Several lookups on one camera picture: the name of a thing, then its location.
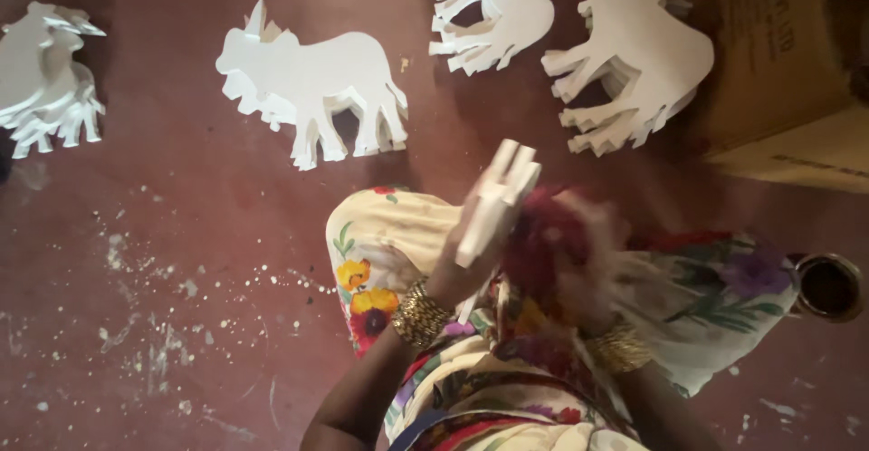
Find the bangle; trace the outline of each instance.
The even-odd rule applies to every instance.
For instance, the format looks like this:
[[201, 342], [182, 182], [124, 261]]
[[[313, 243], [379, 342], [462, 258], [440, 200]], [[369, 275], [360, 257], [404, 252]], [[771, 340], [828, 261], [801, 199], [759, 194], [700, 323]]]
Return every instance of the bangle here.
[[585, 343], [594, 360], [610, 374], [628, 373], [652, 360], [648, 347], [637, 337], [637, 329], [621, 318], [606, 334]]
[[392, 315], [392, 326], [408, 344], [426, 349], [447, 324], [450, 312], [440, 308], [425, 292], [427, 278], [410, 286], [404, 301]]

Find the animal cutout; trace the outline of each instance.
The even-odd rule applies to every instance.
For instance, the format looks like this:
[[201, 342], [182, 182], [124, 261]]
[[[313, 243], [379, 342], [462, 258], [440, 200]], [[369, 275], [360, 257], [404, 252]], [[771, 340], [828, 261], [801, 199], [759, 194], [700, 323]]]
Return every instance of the animal cutout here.
[[568, 145], [598, 156], [629, 139], [643, 145], [667, 118], [690, 101], [714, 59], [709, 37], [680, 22], [660, 5], [663, 0], [586, 0], [583, 16], [593, 15], [589, 40], [568, 51], [547, 51], [541, 60], [555, 81], [553, 92], [565, 103], [595, 79], [607, 75], [613, 101], [591, 108], [566, 109], [561, 124], [583, 134]]
[[94, 76], [72, 60], [84, 45], [79, 35], [105, 36], [88, 14], [33, 2], [27, 15], [3, 27], [0, 39], [0, 125], [14, 130], [13, 158], [23, 158], [37, 144], [52, 150], [50, 135], [63, 146], [78, 145], [81, 126], [89, 142], [100, 140], [96, 114], [105, 108], [96, 99]]
[[[505, 68], [510, 58], [534, 44], [552, 26], [555, 10], [550, 0], [438, 0], [432, 31], [441, 42], [429, 44], [429, 55], [452, 54], [451, 72], [462, 68], [470, 76], [497, 62]], [[451, 23], [463, 9], [482, 2], [484, 20], [469, 27]]]
[[407, 97], [393, 82], [377, 40], [353, 32], [302, 45], [296, 35], [265, 21], [260, 0], [246, 27], [227, 34], [216, 67], [227, 76], [223, 93], [241, 98], [239, 112], [260, 111], [275, 131], [282, 123], [296, 126], [290, 154], [295, 166], [316, 167], [318, 141], [324, 160], [347, 156], [332, 124], [332, 114], [347, 108], [360, 121], [354, 156], [404, 148], [399, 107], [407, 111]]

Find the wrist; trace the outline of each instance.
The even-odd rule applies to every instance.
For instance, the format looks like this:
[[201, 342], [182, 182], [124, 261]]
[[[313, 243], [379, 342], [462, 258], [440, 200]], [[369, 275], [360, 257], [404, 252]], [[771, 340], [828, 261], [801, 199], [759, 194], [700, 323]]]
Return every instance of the wrist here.
[[456, 300], [456, 293], [461, 290], [456, 289], [456, 285], [445, 279], [429, 279], [426, 283], [426, 295], [432, 299], [440, 308], [452, 312], [455, 306], [464, 301]]
[[577, 322], [576, 327], [580, 329], [584, 338], [589, 339], [606, 334], [618, 321], [618, 313], [609, 311], [586, 317], [582, 321]]

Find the red floor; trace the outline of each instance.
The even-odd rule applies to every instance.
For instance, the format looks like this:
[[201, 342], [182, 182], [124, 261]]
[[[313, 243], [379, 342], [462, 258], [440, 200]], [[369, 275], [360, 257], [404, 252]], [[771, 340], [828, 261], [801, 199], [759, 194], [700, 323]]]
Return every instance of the red floor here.
[[[0, 21], [29, 1], [0, 0]], [[504, 137], [540, 150], [543, 181], [587, 185], [641, 232], [750, 226], [789, 252], [869, 265], [869, 197], [717, 176], [670, 146], [679, 125], [637, 151], [571, 155], [539, 59], [584, 38], [578, 0], [554, 0], [543, 41], [470, 79], [428, 56], [434, 0], [266, 0], [303, 44], [375, 36], [410, 102], [406, 152], [306, 173], [291, 137], [220, 91], [223, 37], [256, 0], [39, 1], [84, 9], [109, 34], [79, 56], [108, 115], [103, 142], [34, 153], [0, 187], [8, 448], [296, 448], [353, 361], [337, 300], [319, 290], [333, 282], [331, 209], [395, 182], [461, 201]], [[866, 449], [867, 330], [865, 316], [786, 320], [691, 405], [728, 449]]]

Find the red cloth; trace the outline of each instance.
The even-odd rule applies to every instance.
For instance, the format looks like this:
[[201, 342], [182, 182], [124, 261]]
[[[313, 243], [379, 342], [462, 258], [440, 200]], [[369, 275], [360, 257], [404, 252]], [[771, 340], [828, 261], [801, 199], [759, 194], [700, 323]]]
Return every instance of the red cloth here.
[[537, 187], [528, 194], [501, 264], [510, 281], [536, 300], [546, 298], [555, 284], [554, 249], [578, 265], [588, 260], [585, 224], [553, 200], [565, 190], [582, 196], [575, 187]]

